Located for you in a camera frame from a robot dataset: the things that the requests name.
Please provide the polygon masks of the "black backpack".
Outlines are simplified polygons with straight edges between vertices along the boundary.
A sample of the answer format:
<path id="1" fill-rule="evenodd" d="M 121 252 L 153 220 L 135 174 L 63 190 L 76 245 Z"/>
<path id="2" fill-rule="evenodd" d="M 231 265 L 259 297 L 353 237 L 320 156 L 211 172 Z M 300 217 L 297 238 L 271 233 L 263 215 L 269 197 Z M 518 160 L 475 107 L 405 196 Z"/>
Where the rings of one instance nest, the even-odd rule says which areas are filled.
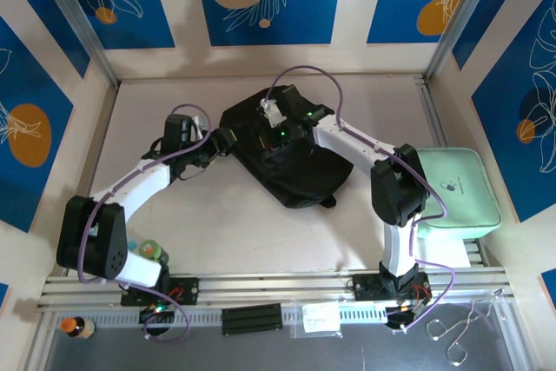
<path id="1" fill-rule="evenodd" d="M 266 119 L 260 100 L 265 89 L 226 109 L 220 125 L 232 129 L 232 150 L 243 167 L 284 207 L 303 209 L 335 206 L 334 193 L 348 179 L 354 165 L 329 149 L 304 139 L 273 153 L 263 151 L 258 136 Z"/>

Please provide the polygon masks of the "mint green pencil case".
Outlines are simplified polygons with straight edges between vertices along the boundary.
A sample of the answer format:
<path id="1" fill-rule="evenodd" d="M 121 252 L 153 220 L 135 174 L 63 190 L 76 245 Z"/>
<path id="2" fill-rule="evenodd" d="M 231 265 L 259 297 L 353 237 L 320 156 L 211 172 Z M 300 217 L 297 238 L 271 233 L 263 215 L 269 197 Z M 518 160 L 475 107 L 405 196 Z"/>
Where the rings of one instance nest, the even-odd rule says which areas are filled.
<path id="1" fill-rule="evenodd" d="M 447 215 L 434 197 L 427 199 L 417 227 L 421 239 L 467 240 L 481 238 L 502 223 L 500 205 L 479 154 L 466 148 L 420 149 L 426 179 L 447 206 Z"/>

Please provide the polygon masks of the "small green bottle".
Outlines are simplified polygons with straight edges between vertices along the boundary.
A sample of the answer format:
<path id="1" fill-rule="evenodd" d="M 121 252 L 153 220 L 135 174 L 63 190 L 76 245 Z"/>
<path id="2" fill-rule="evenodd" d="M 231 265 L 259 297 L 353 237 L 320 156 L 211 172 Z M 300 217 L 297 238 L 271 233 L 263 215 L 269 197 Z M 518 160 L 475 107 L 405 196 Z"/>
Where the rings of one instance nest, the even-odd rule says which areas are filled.
<path id="1" fill-rule="evenodd" d="M 145 240 L 139 245 L 140 256 L 158 262 L 162 265 L 169 263 L 168 252 L 155 240 Z"/>

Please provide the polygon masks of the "black ribbed block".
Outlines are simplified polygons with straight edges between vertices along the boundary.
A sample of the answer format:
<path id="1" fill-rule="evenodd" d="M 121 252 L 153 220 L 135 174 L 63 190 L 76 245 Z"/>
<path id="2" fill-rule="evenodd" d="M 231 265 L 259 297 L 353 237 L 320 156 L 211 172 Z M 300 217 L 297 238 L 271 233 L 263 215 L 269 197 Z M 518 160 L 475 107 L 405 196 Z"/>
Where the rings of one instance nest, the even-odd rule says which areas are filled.
<path id="1" fill-rule="evenodd" d="M 282 328 L 280 303 L 222 310 L 222 334 L 225 336 L 273 331 Z"/>

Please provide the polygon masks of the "clear plastic bag with paper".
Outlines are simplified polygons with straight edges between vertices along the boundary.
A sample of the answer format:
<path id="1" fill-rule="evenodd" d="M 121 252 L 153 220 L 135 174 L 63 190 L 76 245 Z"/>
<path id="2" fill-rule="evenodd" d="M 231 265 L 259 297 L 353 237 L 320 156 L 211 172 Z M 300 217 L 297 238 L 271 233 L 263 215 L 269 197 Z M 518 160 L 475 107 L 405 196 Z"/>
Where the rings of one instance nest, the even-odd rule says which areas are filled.
<path id="1" fill-rule="evenodd" d="M 296 303 L 291 308 L 292 339 L 342 338 L 341 312 L 337 301 Z"/>

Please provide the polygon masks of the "orange-capped brown bottle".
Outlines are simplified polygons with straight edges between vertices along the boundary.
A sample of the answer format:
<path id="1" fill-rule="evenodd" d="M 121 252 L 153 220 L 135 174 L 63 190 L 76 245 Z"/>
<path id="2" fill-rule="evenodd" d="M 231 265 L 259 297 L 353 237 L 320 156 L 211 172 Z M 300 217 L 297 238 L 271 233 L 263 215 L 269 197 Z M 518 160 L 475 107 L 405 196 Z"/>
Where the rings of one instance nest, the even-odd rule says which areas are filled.
<path id="1" fill-rule="evenodd" d="M 67 336 L 77 339 L 89 339 L 96 330 L 95 323 L 81 316 L 63 318 L 60 329 Z"/>

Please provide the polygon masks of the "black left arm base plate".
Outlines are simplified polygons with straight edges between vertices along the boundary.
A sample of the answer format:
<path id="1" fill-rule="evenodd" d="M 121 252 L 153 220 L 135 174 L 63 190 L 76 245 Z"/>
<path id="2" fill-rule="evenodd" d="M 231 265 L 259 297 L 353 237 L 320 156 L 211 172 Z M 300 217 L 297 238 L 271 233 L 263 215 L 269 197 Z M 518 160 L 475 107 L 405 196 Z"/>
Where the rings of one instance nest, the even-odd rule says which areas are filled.
<path id="1" fill-rule="evenodd" d="M 197 277 L 163 277 L 156 285 L 155 290 L 169 296 L 180 305 L 196 305 L 199 292 L 199 279 Z M 124 307 L 147 307 L 162 298 L 145 290 L 129 288 L 121 296 L 121 305 Z"/>

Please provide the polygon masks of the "aluminium rail frame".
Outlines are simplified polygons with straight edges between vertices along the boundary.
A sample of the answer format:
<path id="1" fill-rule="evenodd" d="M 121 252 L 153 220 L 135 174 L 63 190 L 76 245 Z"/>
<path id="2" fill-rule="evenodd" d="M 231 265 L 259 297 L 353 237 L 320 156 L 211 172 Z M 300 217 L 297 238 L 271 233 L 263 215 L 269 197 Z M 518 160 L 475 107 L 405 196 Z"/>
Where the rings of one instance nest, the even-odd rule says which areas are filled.
<path id="1" fill-rule="evenodd" d="M 201 307 L 241 307 L 265 302 L 317 301 L 331 298 L 353 301 L 354 275 L 366 270 L 275 274 L 199 274 L 197 304 Z M 501 289 L 505 297 L 513 290 L 502 267 L 458 268 L 445 299 L 463 300 Z M 115 283 L 82 284 L 75 276 L 51 276 L 38 298 L 42 311 L 116 309 L 122 290 Z"/>

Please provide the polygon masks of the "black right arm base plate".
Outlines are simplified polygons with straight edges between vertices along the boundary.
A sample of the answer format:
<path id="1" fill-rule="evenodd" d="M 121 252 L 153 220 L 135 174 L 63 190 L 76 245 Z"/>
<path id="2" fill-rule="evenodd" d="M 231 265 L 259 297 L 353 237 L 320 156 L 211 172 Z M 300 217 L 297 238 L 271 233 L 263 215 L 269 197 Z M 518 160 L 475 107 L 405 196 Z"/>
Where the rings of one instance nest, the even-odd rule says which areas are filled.
<path id="1" fill-rule="evenodd" d="M 347 288 L 353 292 L 356 301 L 429 301 L 432 298 L 428 276 L 424 272 L 418 272 L 413 280 L 398 290 L 394 288 L 393 280 L 378 273 L 353 275 Z"/>

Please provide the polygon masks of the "aluminium corner post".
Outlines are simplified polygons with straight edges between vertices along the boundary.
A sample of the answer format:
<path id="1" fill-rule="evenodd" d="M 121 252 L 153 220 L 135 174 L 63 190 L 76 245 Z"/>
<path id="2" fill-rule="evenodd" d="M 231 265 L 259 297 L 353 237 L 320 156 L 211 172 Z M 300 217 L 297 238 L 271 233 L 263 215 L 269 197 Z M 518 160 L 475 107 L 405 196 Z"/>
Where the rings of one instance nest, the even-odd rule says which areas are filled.
<path id="1" fill-rule="evenodd" d="M 119 81 L 107 57 L 98 36 L 78 0 L 55 0 L 65 20 L 75 33 L 89 58 L 95 63 L 104 79 L 112 87 L 118 87 Z"/>
<path id="2" fill-rule="evenodd" d="M 445 31 L 442 33 L 436 49 L 426 69 L 422 73 L 425 84 L 430 84 L 440 72 L 443 63 L 449 58 L 451 51 L 460 38 L 462 31 L 473 14 L 479 0 L 460 0 Z"/>

